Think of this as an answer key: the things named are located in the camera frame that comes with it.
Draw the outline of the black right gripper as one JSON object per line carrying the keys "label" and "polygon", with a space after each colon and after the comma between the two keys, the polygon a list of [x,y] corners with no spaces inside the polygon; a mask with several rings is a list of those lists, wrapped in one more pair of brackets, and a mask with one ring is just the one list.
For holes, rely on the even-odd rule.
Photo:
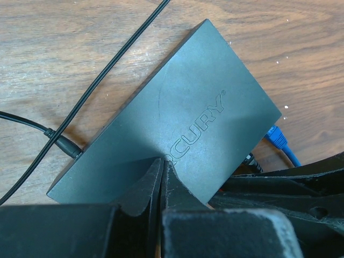
{"label": "black right gripper", "polygon": [[294,168],[291,176],[231,177],[231,191],[215,194],[209,204],[297,214],[309,222],[303,233],[313,238],[305,256],[343,257],[343,153]]}

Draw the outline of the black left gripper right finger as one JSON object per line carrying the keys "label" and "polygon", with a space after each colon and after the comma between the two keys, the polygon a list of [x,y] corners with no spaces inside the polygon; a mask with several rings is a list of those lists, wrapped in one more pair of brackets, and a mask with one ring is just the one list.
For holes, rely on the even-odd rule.
{"label": "black left gripper right finger", "polygon": [[172,162],[164,164],[161,184],[163,257],[209,257],[214,212],[180,181]]}

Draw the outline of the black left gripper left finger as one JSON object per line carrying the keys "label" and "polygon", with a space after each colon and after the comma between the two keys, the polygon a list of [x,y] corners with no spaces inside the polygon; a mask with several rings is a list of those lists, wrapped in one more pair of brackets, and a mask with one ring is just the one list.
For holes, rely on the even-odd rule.
{"label": "black left gripper left finger", "polygon": [[116,257],[155,256],[161,180],[162,160],[155,159],[144,176],[119,198]]}

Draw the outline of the black network switch box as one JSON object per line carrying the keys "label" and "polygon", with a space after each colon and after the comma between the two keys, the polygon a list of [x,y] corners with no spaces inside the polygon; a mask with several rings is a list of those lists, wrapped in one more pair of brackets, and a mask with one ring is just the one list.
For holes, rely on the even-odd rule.
{"label": "black network switch box", "polygon": [[207,203],[280,117],[206,19],[57,176],[47,195],[61,204],[108,203],[160,158]]}

